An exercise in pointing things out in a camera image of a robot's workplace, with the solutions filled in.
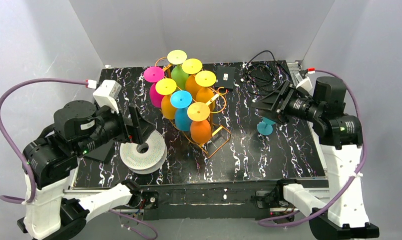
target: white connector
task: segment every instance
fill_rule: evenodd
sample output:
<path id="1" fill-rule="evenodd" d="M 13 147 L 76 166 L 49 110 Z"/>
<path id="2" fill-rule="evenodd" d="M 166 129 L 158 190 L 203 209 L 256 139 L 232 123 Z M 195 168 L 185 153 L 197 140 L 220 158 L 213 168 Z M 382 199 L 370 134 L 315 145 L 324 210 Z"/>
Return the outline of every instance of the white connector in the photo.
<path id="1" fill-rule="evenodd" d="M 86 80 L 86 82 L 87 82 L 87 88 L 88 89 L 96 89 L 96 85 L 97 85 L 97 81 L 96 80 L 92 80 L 92 79 L 87 79 Z"/>
<path id="2" fill-rule="evenodd" d="M 121 90 L 121 85 L 114 80 L 104 80 L 101 86 L 93 92 L 93 97 L 100 107 L 109 106 L 112 111 L 119 113 L 115 98 Z"/>
<path id="3" fill-rule="evenodd" d="M 311 80 L 308 76 L 305 76 L 305 78 L 302 78 L 301 74 L 297 73 L 295 75 L 295 77 L 299 82 L 298 85 L 296 85 L 296 88 L 303 88 L 307 92 L 309 92 L 313 89 L 313 84 L 311 83 Z"/>

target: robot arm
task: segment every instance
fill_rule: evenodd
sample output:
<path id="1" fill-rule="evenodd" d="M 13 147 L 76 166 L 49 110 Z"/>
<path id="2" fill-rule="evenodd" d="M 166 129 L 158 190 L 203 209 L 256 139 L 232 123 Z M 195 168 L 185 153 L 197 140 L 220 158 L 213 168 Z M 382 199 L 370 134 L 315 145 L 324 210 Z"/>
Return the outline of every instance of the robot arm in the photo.
<path id="1" fill-rule="evenodd" d="M 288 123 L 288 117 L 313 123 L 328 168 L 330 199 L 341 191 L 350 177 L 355 177 L 345 193 L 324 214 L 310 220 L 313 235 L 319 240 L 376 238 L 379 228 L 369 222 L 363 203 L 361 176 L 354 172 L 360 163 L 363 136 L 359 119 L 344 113 L 346 85 L 339 78 L 326 76 L 317 78 L 313 96 L 307 90 L 287 80 L 276 91 L 253 103 L 252 107 L 258 109 L 264 118 L 279 124 Z M 270 195 L 274 201 L 292 203 L 305 216 L 314 214 L 327 204 L 310 194 L 295 179 L 278 181 Z"/>
<path id="2" fill-rule="evenodd" d="M 26 146 L 23 155 L 31 166 L 37 189 L 32 202 L 22 203 L 26 205 L 26 215 L 17 224 L 24 233 L 37 240 L 67 240 L 94 217 L 139 200 L 136 195 L 140 194 L 140 187 L 129 180 L 82 199 L 63 198 L 63 189 L 70 171 L 77 167 L 78 157 L 110 140 L 142 144 L 155 130 L 155 125 L 143 119 L 136 106 L 129 107 L 130 118 L 120 113 L 115 101 L 120 89 L 117 82 L 105 80 L 93 93 L 100 109 L 88 101 L 69 102 L 55 112 L 53 134 Z M 25 181 L 29 198 L 27 174 Z"/>

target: white spool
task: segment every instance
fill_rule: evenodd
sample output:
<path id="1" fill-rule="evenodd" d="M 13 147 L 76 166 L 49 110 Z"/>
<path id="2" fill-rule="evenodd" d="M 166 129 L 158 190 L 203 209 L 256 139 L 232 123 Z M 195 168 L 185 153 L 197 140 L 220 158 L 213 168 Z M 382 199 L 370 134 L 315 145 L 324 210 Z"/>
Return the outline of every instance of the white spool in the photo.
<path id="1" fill-rule="evenodd" d="M 145 149 L 146 145 L 148 150 L 142 153 L 141 149 Z M 150 174 L 160 169 L 164 164 L 167 157 L 167 147 L 162 135 L 158 131 L 154 131 L 145 144 L 122 143 L 120 157 L 132 172 Z"/>

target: black cable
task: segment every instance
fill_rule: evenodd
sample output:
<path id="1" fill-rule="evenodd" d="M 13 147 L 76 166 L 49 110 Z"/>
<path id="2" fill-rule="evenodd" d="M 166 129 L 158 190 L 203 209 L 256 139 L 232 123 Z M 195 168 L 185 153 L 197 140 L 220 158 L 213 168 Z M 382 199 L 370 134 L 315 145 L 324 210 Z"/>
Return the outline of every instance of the black cable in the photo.
<path id="1" fill-rule="evenodd" d="M 44 138 L 52 131 L 54 131 L 54 124 L 45 127 L 37 138 Z"/>
<path id="2" fill-rule="evenodd" d="M 102 131 L 105 132 L 105 134 L 107 134 L 107 131 L 105 130 L 105 121 L 104 118 L 102 118 L 101 116 L 96 116 L 96 117 L 90 117 L 88 118 L 88 120 L 95 120 L 97 122 L 95 122 L 97 125 L 100 125 L 101 128 L 99 129 L 99 132 L 97 132 L 98 138 L 101 138 L 101 134 Z"/>
<path id="3" fill-rule="evenodd" d="M 139 201 L 139 203 L 138 203 L 136 206 L 131 206 L 131 205 L 129 204 L 129 207 L 130 207 L 131 209 L 135 209 L 135 208 L 137 208 L 138 206 L 140 206 L 140 204 L 142 203 L 142 201 L 143 201 L 142 196 L 140 196 L 140 201 Z"/>
<path id="4" fill-rule="evenodd" d="M 280 68 L 289 76 L 289 78 L 291 77 L 291 75 L 288 73 L 288 71 L 278 61 L 276 61 L 276 59 L 274 58 L 274 54 L 271 51 L 264 50 L 264 51 L 256 54 L 251 60 L 249 60 L 246 63 L 246 66 L 243 69 L 243 78 L 246 80 L 246 83 L 249 83 L 253 89 L 255 89 L 255 88 L 258 89 L 258 91 L 253 92 L 248 87 L 247 90 L 250 94 L 256 95 L 256 96 L 266 96 L 266 95 L 270 94 L 273 91 L 273 89 L 270 89 L 270 87 L 272 86 L 272 84 L 274 82 L 276 82 L 279 79 L 277 76 L 278 72 L 276 70 L 274 70 L 267 63 L 258 62 L 258 63 L 251 64 L 252 60 L 254 60 L 256 57 L 258 57 L 262 53 L 270 53 L 271 56 L 273 57 L 273 61 L 275 63 L 275 68 L 278 69 L 278 66 L 280 66 Z M 273 78 L 265 79 L 260 76 L 252 74 L 254 71 L 257 71 L 257 70 L 260 70 L 260 71 L 265 70 L 271 76 L 273 76 Z"/>

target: white wall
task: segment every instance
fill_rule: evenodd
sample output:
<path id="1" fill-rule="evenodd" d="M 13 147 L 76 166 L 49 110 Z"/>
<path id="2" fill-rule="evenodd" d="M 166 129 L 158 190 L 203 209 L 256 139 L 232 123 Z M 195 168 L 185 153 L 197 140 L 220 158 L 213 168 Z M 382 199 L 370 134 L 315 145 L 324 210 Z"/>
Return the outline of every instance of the white wall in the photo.
<path id="1" fill-rule="evenodd" d="M 41 77 L 98 79 L 102 62 L 68 1 L 0 0 L 0 96 L 13 85 Z M 79 86 L 38 83 L 13 93 L 2 119 L 23 149 L 73 99 L 91 100 Z M 0 133 L 0 194 L 24 197 L 21 163 Z M 24 207 L 0 200 L 0 239 L 30 239 L 16 220 Z"/>
<path id="2" fill-rule="evenodd" d="M 128 67 L 153 65 L 174 49 L 204 63 L 247 61 L 265 49 L 301 60 L 334 0 L 70 2 L 102 62 Z"/>
<path id="3" fill-rule="evenodd" d="M 303 65 L 339 74 L 356 93 L 369 145 L 365 207 L 382 239 L 402 240 L 402 1 L 336 0 Z"/>

